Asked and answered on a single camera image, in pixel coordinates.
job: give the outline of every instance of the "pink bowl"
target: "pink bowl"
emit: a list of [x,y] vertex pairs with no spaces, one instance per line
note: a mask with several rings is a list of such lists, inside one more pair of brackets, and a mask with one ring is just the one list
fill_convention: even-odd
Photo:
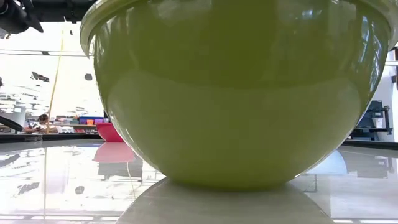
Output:
[[112,123],[96,124],[99,136],[107,142],[124,142]]

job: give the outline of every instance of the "yellow cable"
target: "yellow cable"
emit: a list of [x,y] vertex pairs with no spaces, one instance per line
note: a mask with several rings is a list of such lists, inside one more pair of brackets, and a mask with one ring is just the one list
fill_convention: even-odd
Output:
[[43,219],[45,220],[46,208],[47,208],[47,148],[44,148],[44,186],[43,186]]
[[130,169],[129,169],[129,162],[126,162],[126,167],[127,167],[127,173],[129,174],[129,178],[130,178],[130,184],[131,184],[131,188],[132,188],[132,193],[134,195],[134,199],[136,198],[136,191],[134,190],[134,184],[132,183],[132,179],[131,179],[131,174],[130,174]]
[[46,128],[46,134],[49,133],[50,131],[50,119],[51,119],[51,110],[52,110],[52,103],[54,99],[54,93],[55,93],[55,87],[57,86],[57,81],[58,81],[58,73],[60,70],[60,64],[61,64],[61,55],[63,52],[63,38],[64,38],[64,28],[62,28],[62,33],[61,33],[61,50],[60,50],[60,55],[58,56],[58,65],[57,65],[57,70],[55,71],[55,80],[54,80],[54,87],[52,88],[52,94],[51,94],[51,100],[50,100],[50,108],[49,108],[49,120],[47,122],[47,128]]

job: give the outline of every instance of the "ceiling light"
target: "ceiling light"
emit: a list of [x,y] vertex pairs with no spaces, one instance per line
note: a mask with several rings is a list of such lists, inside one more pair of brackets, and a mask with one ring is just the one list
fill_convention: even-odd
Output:
[[37,109],[37,110],[42,110],[44,108],[45,108],[45,106],[43,106],[43,105],[34,105],[33,106],[33,109]]
[[0,215],[0,220],[23,220],[22,215]]
[[0,54],[7,55],[42,55],[41,52],[35,50],[0,50]]
[[352,220],[333,220],[334,223],[354,223]]
[[58,216],[58,215],[47,215],[45,217],[38,215],[32,217],[33,220],[93,220],[93,217],[89,216]]
[[0,105],[0,108],[14,108],[14,105]]
[[13,105],[15,101],[12,100],[0,100],[0,105]]
[[6,112],[6,113],[13,113],[13,112],[14,112],[14,109],[13,109],[13,108],[8,108],[8,109],[5,109],[4,112]]
[[31,109],[32,108],[32,105],[30,103],[23,103],[23,104],[19,104],[19,105],[16,105],[16,106],[23,106],[26,109]]
[[101,220],[103,221],[117,221],[119,217],[102,217]]

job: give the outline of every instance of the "reflective surface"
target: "reflective surface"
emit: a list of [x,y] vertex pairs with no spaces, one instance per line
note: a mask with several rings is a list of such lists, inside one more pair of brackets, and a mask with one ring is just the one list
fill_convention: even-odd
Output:
[[119,223],[398,223],[396,151],[340,147],[279,189],[236,193],[158,182],[123,143],[37,146],[0,144],[0,223],[114,223],[127,208]]
[[230,190],[282,184],[334,150],[390,37],[358,0],[136,1],[107,20],[94,61],[116,129],[173,180]]

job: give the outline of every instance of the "ceiling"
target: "ceiling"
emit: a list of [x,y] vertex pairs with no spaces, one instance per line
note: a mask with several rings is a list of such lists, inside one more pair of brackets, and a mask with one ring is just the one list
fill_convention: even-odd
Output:
[[[103,114],[93,61],[80,48],[79,24],[42,26],[44,34],[29,29],[0,40],[0,77],[4,84],[0,88],[0,110],[12,113],[15,105],[21,105],[33,116],[46,113],[59,65],[52,114]],[[86,80],[86,74],[93,74],[93,79]]]

